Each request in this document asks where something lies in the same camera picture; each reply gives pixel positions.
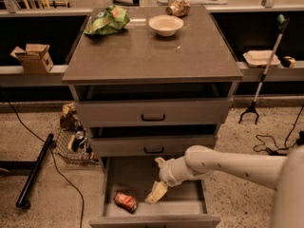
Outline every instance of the drawer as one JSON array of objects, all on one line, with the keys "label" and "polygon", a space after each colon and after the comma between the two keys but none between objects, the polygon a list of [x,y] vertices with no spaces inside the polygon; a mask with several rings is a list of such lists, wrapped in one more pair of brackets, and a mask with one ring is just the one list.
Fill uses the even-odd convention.
[{"label": "drawer", "polygon": [[[91,227],[214,228],[219,224],[219,217],[207,213],[202,181],[186,181],[170,188],[159,202],[145,203],[153,182],[159,181],[158,175],[154,157],[107,158],[100,194],[101,215],[90,221]],[[137,198],[138,208],[133,214],[114,203],[117,190]]]},{"label": "drawer", "polygon": [[160,124],[224,123],[232,100],[166,102],[78,102],[79,119],[85,127]]},{"label": "drawer", "polygon": [[113,139],[91,139],[90,144],[97,157],[153,156],[183,154],[189,146],[203,144],[214,147],[215,135],[161,136]]}]

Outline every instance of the brown box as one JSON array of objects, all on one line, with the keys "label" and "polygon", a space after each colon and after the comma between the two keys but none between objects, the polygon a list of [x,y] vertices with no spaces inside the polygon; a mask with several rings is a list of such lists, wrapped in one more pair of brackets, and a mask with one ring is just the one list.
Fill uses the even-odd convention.
[{"label": "brown box", "polygon": [[10,54],[17,58],[27,74],[46,74],[53,67],[48,53],[49,45],[27,44],[26,50],[16,47]]}]

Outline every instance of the snack bag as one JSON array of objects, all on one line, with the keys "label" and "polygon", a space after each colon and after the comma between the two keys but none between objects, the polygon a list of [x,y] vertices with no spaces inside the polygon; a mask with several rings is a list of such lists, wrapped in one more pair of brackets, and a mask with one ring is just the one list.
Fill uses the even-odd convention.
[{"label": "snack bag", "polygon": [[117,33],[129,23],[130,19],[126,9],[110,5],[108,9],[100,12],[93,20],[88,21],[84,34],[107,35]]}]

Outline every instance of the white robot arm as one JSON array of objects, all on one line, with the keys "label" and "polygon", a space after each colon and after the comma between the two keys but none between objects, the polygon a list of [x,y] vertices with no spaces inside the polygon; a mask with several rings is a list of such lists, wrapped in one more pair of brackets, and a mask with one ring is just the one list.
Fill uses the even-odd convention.
[{"label": "white robot arm", "polygon": [[213,171],[233,176],[276,190],[273,228],[304,227],[304,149],[296,149],[288,157],[220,153],[195,145],[183,157],[165,161],[156,158],[160,182],[155,182],[146,202],[155,203],[183,181],[208,177]]}]

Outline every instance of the concrete floor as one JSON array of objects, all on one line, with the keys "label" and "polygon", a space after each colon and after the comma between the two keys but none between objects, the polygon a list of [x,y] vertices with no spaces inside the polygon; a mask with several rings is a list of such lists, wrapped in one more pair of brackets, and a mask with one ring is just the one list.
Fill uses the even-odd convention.
[{"label": "concrete floor", "polygon": [[[256,154],[253,147],[260,143],[256,134],[272,135],[277,144],[283,146],[304,100],[260,99],[257,104],[260,114],[258,124],[254,123],[254,117],[251,115],[247,115],[243,122],[238,124],[240,113],[249,103],[250,99],[235,100],[235,108],[230,110],[226,123],[218,133],[217,151]],[[45,139],[49,133],[53,133],[57,139],[62,104],[25,103],[14,106],[24,124],[39,137]],[[35,161],[42,142],[19,123],[7,104],[0,104],[0,123],[2,161]],[[298,138],[298,130],[303,128],[303,124],[304,118],[300,117],[288,145],[292,145]],[[274,148],[270,140],[266,140],[266,143]],[[99,166],[67,164],[57,155],[55,160],[59,170],[83,193],[83,227],[89,227],[89,221],[100,215],[100,190],[104,177],[102,169]],[[15,207],[15,202],[26,178],[7,176],[4,173],[1,176],[0,227],[79,227],[81,198],[56,172],[50,152],[46,155],[29,196],[30,209],[20,210]],[[225,173],[218,173],[206,179],[205,185],[209,213],[221,217],[218,228],[269,227],[274,191]]]}]

